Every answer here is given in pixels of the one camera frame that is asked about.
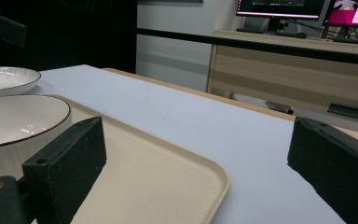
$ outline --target bowl rim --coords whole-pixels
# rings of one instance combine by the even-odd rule
[[[13,144],[16,144],[16,143],[19,143],[19,142],[23,142],[23,141],[26,141],[26,140],[29,140],[29,139],[32,139],[32,138],[35,138],[43,133],[47,133],[51,130],[53,130],[54,128],[60,126],[61,124],[63,124],[66,120],[68,120],[68,118],[71,116],[72,114],[72,108],[71,106],[66,102],[64,101],[63,99],[60,99],[58,97],[54,97],[54,96],[49,96],[49,95],[32,95],[32,94],[27,94],[27,95],[9,95],[9,96],[0,96],[0,98],[3,98],[3,97],[16,97],[16,96],[41,96],[41,97],[48,97],[48,98],[54,98],[54,99],[57,99],[57,100],[60,100],[62,102],[64,102],[67,106],[68,106],[68,112],[66,113],[65,117],[63,119],[61,119],[59,122],[57,122],[55,125],[47,128],[46,130],[43,130],[43,132],[40,132],[40,133],[36,133],[36,134],[33,134],[33,135],[30,135],[28,137],[23,137],[23,138],[20,138],[20,139],[17,139],[17,140],[13,140],[13,141],[9,141],[9,142],[5,142],[5,143],[2,143],[0,144],[0,147],[5,147],[5,146],[9,146],[9,145],[13,145]]]
[[[0,68],[3,68],[3,67],[5,67],[5,68],[20,68],[20,69],[24,69],[24,70],[33,71],[33,72],[35,72],[36,77],[35,77],[35,80],[33,80],[31,82],[23,83],[23,84],[20,84],[20,85],[17,85],[17,86],[3,88],[3,89],[0,89],[0,91],[5,91],[5,90],[10,90],[10,89],[15,89],[15,88],[19,88],[19,87],[22,87],[22,86],[26,86],[26,85],[29,85],[29,84],[32,84],[34,82],[39,81],[39,79],[42,77],[42,74],[40,72],[38,72],[38,71],[35,71],[34,69],[29,69],[29,68],[24,68],[24,67],[13,67],[13,66],[0,66]]]

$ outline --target white table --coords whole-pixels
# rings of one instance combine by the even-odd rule
[[[287,166],[294,123],[87,65],[42,72],[59,94],[218,161],[230,177],[213,223],[344,223]]]

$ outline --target computer monitor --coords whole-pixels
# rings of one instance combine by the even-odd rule
[[[332,0],[326,11],[324,26],[358,28],[358,0]]]
[[[237,16],[269,18],[268,33],[279,30],[280,20],[317,21],[324,0],[238,0]]]

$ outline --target white wall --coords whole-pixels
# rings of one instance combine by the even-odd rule
[[[138,27],[194,35],[212,35],[218,0],[204,3],[138,4]],[[212,46],[138,35],[136,73],[205,91]]]

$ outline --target desk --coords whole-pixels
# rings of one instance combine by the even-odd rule
[[[344,223],[286,165],[291,116],[117,70],[80,65],[41,73],[28,93],[62,95],[222,164],[231,187],[213,223]]]
[[[358,107],[358,62],[343,63],[324,59],[325,53],[358,57],[358,45],[327,43],[284,36],[216,31],[217,36],[248,42],[280,46],[281,53],[257,49],[213,46],[208,92],[228,96],[236,92],[283,105],[291,105],[339,119],[358,122],[346,116],[327,112],[331,103]],[[297,56],[284,47],[315,49],[321,54]]]

